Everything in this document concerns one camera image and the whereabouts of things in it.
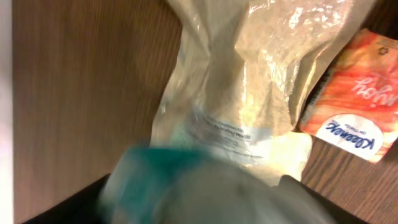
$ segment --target wrinkled plastic packaging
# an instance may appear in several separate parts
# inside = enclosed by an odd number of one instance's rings
[[[300,164],[289,170],[301,173],[312,142],[290,131],[310,90],[373,0],[169,3],[183,31],[151,144],[199,146],[254,167],[272,160],[270,150],[280,150],[263,147],[273,145],[265,142],[285,136],[292,146],[286,154],[303,156],[281,164]]]
[[[300,128],[370,162],[398,137],[398,40],[358,32],[323,77]]]

